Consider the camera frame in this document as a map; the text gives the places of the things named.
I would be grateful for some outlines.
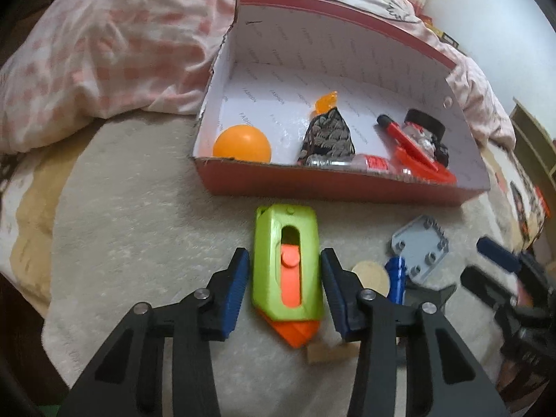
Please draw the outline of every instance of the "wooden block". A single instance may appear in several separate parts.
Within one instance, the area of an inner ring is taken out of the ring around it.
[[[383,266],[376,262],[359,262],[352,269],[357,274],[363,288],[371,288],[383,296],[390,291],[390,277]]]
[[[322,342],[312,342],[307,345],[307,361],[309,363],[335,362],[357,358],[359,345],[360,342],[351,342],[330,347]]]

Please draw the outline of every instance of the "blue handle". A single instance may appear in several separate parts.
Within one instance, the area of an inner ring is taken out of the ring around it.
[[[521,270],[519,259],[489,237],[479,238],[477,252],[510,273]]]
[[[405,292],[405,259],[392,257],[385,266],[390,276],[390,291],[387,298],[396,304],[404,303]]]

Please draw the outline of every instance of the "orange candy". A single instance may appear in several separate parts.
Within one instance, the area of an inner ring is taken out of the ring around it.
[[[324,114],[330,111],[333,107],[337,105],[338,92],[333,91],[326,96],[322,96],[315,102],[315,112],[316,114]]]
[[[240,161],[269,163],[272,150],[261,130],[250,125],[235,125],[224,130],[216,139],[212,154]]]

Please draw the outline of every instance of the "white rug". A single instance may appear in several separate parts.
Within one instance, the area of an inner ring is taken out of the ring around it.
[[[57,210],[43,331],[45,350],[69,385],[134,303],[176,302],[225,268],[237,246],[252,248],[255,209],[273,200],[209,195],[188,158],[194,133],[192,118],[137,111],[108,121],[73,168]],[[333,247],[346,269],[362,260],[385,263],[391,235],[426,213],[450,241],[428,285],[459,282],[468,263],[505,278],[475,252],[480,236],[500,233],[487,196],[456,209],[297,203],[316,211],[321,247]],[[491,312],[458,288],[447,317],[495,375],[500,336]],[[329,340],[332,331],[326,313],[320,336]],[[287,347],[255,314],[249,291],[236,331],[211,349],[223,416],[347,413],[356,361],[308,365],[304,350]],[[397,400],[405,402],[402,380]],[[402,406],[396,415],[405,415]]]

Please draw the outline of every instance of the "gray lego plate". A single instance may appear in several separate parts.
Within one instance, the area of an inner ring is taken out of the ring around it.
[[[392,250],[405,259],[407,274],[422,284],[449,251],[448,239],[436,220],[421,215],[392,235]]]

